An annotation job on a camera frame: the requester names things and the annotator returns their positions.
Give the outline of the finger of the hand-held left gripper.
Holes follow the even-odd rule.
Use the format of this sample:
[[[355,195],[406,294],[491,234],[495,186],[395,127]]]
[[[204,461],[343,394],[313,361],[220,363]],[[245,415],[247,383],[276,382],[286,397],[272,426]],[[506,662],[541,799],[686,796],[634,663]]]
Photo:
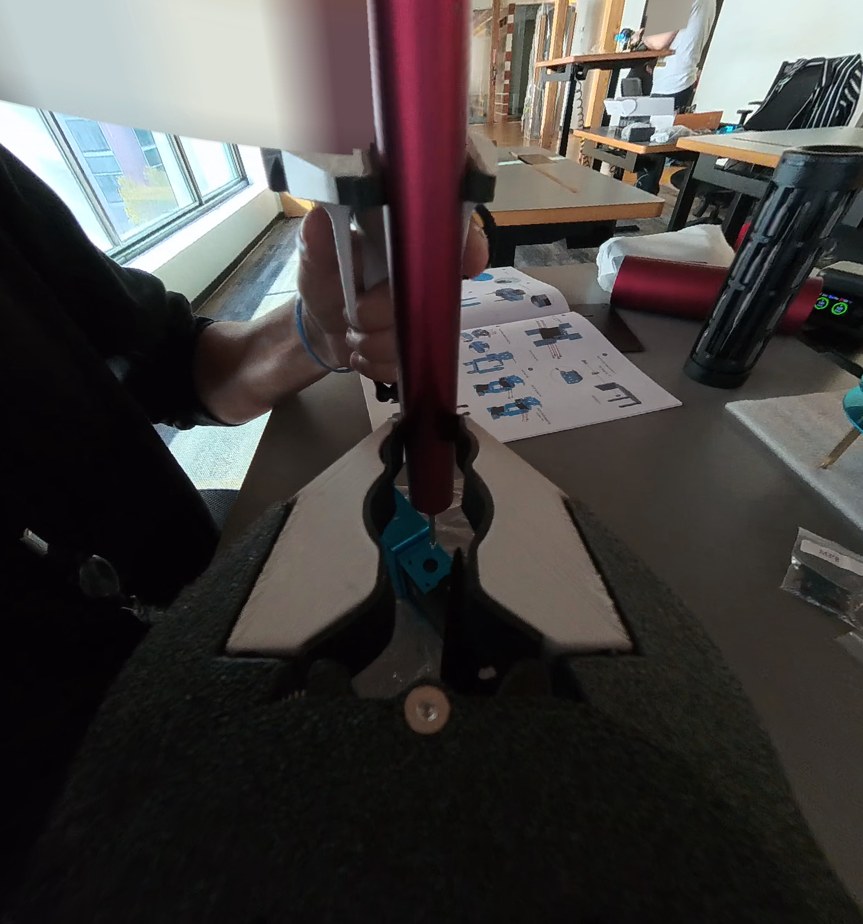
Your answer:
[[[302,154],[263,147],[262,160],[268,186],[277,193],[345,205],[356,212],[387,202],[380,170],[369,151]]]
[[[465,169],[462,176],[462,202],[492,202],[498,174],[499,153],[485,134],[469,131],[466,139]]]

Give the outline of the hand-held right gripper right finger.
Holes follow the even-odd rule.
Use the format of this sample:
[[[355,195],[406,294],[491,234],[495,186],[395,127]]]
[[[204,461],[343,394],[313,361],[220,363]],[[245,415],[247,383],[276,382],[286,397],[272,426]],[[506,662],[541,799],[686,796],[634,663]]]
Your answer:
[[[564,491],[470,417],[458,419],[465,565],[483,642],[527,656],[632,653],[631,639]]]

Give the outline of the red electric screwdriver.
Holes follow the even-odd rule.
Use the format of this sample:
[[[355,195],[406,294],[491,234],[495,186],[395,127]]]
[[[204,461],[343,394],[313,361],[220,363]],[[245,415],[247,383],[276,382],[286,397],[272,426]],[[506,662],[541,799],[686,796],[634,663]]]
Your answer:
[[[433,523],[454,493],[470,3],[368,2],[368,31],[401,439],[411,501]]]

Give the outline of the blue servo bracket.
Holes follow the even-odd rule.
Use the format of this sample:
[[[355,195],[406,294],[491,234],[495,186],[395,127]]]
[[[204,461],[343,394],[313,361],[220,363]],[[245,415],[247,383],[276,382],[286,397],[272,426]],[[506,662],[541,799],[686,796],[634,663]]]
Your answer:
[[[381,534],[381,549],[394,594],[404,600],[409,589],[426,595],[449,576],[452,557],[431,541],[426,517],[398,488],[393,489],[393,518]]]

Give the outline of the person's left forearm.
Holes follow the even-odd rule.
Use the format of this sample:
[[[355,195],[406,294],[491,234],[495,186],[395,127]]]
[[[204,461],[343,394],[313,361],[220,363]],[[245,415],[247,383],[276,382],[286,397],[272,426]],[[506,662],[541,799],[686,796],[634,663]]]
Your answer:
[[[239,425],[307,388],[296,297],[249,321],[204,322],[189,348],[187,370],[178,373],[175,360],[164,359],[161,369],[172,375],[171,387],[149,385],[144,405],[153,422],[181,430]]]

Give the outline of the wooden standing desk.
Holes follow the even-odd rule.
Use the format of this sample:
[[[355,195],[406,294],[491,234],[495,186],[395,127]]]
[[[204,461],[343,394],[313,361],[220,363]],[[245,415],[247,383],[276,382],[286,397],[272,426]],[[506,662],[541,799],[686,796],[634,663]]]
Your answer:
[[[626,66],[636,63],[654,62],[673,54],[671,49],[644,50],[636,52],[599,52],[582,55],[568,55],[537,62],[534,69],[541,85],[557,82],[565,87],[564,112],[557,136],[556,153],[565,156],[568,136],[572,126],[576,83],[586,78],[589,71],[610,72],[618,77]]]

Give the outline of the person's left hand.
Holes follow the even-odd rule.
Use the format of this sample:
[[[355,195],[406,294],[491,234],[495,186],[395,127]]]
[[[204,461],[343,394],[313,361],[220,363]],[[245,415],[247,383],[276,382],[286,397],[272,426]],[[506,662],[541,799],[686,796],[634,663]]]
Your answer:
[[[313,353],[303,352],[303,386],[331,369],[349,369],[391,385],[398,380],[397,329],[388,281],[366,288],[361,280],[360,245],[352,243],[356,270],[353,308],[345,306],[333,226],[322,207],[303,220],[298,293],[302,329]]]

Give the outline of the wood-edged dark table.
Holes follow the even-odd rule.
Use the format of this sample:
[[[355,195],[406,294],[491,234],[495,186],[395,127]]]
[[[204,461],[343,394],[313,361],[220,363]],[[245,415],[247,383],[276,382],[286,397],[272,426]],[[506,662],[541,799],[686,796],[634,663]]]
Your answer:
[[[470,141],[496,157],[495,197],[480,206],[493,267],[515,264],[519,246],[596,248],[618,222],[658,218],[663,200],[540,148],[499,148],[476,127]]]

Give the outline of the blue wristband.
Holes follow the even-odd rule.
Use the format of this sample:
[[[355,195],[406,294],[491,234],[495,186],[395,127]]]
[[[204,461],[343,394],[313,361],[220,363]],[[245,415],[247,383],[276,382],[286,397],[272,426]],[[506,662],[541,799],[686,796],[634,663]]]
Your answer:
[[[353,372],[353,370],[351,370],[349,367],[344,367],[344,366],[334,367],[322,361],[322,359],[318,356],[317,352],[312,348],[310,341],[308,339],[306,329],[305,329],[305,324],[303,321],[303,302],[302,302],[302,298],[300,294],[297,294],[296,301],[295,301],[294,321],[295,321],[295,326],[296,326],[297,334],[299,337],[299,341],[304,349],[304,352],[306,353],[308,358],[312,362],[314,362],[321,370],[323,370],[324,372],[332,373],[332,374],[351,374]]]

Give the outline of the clear plastic bag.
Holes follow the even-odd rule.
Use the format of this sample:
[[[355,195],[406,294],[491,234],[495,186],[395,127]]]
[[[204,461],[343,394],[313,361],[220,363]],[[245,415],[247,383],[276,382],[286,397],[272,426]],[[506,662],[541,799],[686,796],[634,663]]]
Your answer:
[[[440,680],[443,641],[425,613],[408,599],[395,604],[391,640],[352,679],[359,699],[394,699],[420,683]]]

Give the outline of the white cardboard box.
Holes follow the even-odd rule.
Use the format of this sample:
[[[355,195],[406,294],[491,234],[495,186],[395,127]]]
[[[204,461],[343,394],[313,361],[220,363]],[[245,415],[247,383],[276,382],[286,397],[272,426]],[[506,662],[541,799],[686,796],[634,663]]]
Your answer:
[[[651,124],[656,129],[669,128],[675,120],[673,97],[616,97],[604,101],[605,113],[613,129],[630,124]]]

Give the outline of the red metal cylinder case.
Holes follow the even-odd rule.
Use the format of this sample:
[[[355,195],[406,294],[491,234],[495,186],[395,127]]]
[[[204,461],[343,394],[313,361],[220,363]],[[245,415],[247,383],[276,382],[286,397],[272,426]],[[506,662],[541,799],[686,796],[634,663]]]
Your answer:
[[[704,321],[729,268],[696,262],[626,256],[610,293],[610,306],[688,321]]]

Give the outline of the small bag of black screws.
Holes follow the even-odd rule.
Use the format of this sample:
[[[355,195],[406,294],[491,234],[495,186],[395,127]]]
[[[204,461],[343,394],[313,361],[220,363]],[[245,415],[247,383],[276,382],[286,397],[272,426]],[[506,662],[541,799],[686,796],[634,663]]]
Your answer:
[[[863,555],[798,527],[781,589],[863,629]]]

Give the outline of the striped jacket on chair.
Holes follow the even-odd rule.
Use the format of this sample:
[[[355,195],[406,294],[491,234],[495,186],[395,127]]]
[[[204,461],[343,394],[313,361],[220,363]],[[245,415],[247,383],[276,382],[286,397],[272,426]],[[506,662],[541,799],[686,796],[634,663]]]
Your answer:
[[[848,126],[861,95],[859,53],[784,62],[764,100],[745,121],[747,131]]]

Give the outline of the wooden shelf frame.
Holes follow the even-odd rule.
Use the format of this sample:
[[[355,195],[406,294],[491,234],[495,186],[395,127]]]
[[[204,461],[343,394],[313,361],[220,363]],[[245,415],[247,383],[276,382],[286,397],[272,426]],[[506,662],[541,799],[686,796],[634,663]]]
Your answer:
[[[470,121],[499,124],[510,114],[516,4],[473,1],[470,43]]]

